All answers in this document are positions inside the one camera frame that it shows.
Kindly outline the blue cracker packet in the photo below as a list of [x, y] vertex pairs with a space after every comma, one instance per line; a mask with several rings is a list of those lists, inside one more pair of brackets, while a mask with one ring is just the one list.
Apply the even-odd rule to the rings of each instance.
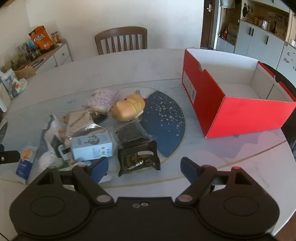
[[16, 168], [16, 176], [23, 184], [26, 184], [29, 180], [37, 149], [34, 146], [26, 146], [21, 152], [21, 157]]

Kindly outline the black snack packet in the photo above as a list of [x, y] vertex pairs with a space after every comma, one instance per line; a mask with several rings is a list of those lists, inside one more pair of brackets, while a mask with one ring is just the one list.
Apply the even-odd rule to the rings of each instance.
[[127, 147], [119, 148], [118, 160], [120, 164], [119, 177], [143, 168], [152, 167], [158, 171], [161, 169], [156, 141], [134, 143]]

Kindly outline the white dark plastic bag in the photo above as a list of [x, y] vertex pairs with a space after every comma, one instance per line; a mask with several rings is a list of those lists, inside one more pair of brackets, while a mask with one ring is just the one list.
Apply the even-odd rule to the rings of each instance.
[[50, 114], [48, 121], [41, 132], [40, 144], [34, 162], [40, 171], [49, 166], [58, 169], [69, 167], [68, 161], [64, 161], [58, 147], [64, 144], [64, 128], [60, 121], [53, 114]]

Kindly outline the capybara plush toy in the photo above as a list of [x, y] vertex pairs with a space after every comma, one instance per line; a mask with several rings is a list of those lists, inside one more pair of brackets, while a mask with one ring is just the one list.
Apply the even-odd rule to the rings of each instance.
[[112, 117], [117, 121], [125, 122], [138, 118], [144, 113], [145, 99], [137, 94], [131, 94], [124, 100], [119, 100], [111, 107]]

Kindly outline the light blue small carton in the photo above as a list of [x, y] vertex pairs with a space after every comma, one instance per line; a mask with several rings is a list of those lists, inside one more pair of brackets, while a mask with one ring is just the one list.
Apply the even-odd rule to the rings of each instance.
[[73, 137], [71, 151], [75, 161], [91, 161], [113, 156], [113, 142], [108, 132]]

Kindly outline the dark brownie clear packet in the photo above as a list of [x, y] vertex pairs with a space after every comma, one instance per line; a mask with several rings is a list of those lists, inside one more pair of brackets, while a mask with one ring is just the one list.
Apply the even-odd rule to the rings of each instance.
[[121, 143], [148, 137], [147, 132], [139, 122], [124, 123], [115, 129], [114, 134]]

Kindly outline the silver foil snack bag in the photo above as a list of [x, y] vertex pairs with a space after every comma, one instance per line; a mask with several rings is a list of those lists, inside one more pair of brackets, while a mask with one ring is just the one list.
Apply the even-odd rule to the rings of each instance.
[[72, 111], [62, 118], [66, 124], [64, 135], [65, 147], [70, 147], [74, 137], [86, 136], [93, 133], [103, 133], [107, 129], [99, 124], [107, 118], [105, 114], [99, 114], [88, 110]]

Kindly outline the pink wrapped bread packet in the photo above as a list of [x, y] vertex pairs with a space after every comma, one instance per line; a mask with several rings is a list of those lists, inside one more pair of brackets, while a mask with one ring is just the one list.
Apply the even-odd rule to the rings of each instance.
[[118, 99], [118, 90], [97, 89], [85, 102], [84, 107], [90, 111], [107, 113]]

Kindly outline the red cardboard shoe box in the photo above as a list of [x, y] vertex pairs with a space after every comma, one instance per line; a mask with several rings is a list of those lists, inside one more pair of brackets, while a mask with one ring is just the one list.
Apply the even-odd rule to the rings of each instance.
[[204, 137], [278, 129], [290, 117], [295, 102], [277, 94], [262, 64], [226, 52], [185, 49], [182, 83]]

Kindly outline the small cardboard box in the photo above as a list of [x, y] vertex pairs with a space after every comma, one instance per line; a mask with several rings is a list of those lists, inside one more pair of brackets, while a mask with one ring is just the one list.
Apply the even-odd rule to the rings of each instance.
[[23, 68], [16, 70], [15, 75], [18, 79], [26, 79], [28, 80], [29, 78], [33, 77], [36, 75], [36, 72], [32, 66], [24, 66]]

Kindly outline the white sideboard cabinet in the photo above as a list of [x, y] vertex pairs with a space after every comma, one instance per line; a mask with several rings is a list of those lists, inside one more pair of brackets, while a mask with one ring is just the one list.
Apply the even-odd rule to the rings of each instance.
[[66, 39], [61, 39], [55, 49], [39, 56], [29, 63], [35, 74], [42, 74], [56, 67], [72, 62], [71, 53]]

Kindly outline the orange snack bag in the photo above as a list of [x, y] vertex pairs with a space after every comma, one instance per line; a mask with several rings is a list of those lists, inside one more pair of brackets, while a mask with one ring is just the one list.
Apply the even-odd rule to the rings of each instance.
[[54, 48], [54, 43], [44, 26], [36, 27], [29, 33], [29, 37], [40, 51], [50, 51]]

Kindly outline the brown wooden door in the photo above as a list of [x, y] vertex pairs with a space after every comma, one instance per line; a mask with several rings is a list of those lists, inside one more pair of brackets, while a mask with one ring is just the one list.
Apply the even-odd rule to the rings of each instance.
[[215, 1], [204, 0], [203, 25], [200, 48], [210, 49], [215, 16]]

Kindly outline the brown wooden chair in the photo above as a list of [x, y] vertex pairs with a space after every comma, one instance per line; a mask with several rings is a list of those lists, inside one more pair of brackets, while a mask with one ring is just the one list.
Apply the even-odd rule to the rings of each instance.
[[147, 49], [148, 31], [144, 27], [120, 27], [105, 30], [95, 36], [99, 55]]

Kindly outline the white wall cabinet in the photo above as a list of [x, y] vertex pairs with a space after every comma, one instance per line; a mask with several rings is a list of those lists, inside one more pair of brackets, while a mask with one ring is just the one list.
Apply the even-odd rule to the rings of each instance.
[[295, 11], [284, 1], [218, 1], [214, 49], [257, 59], [295, 83]]

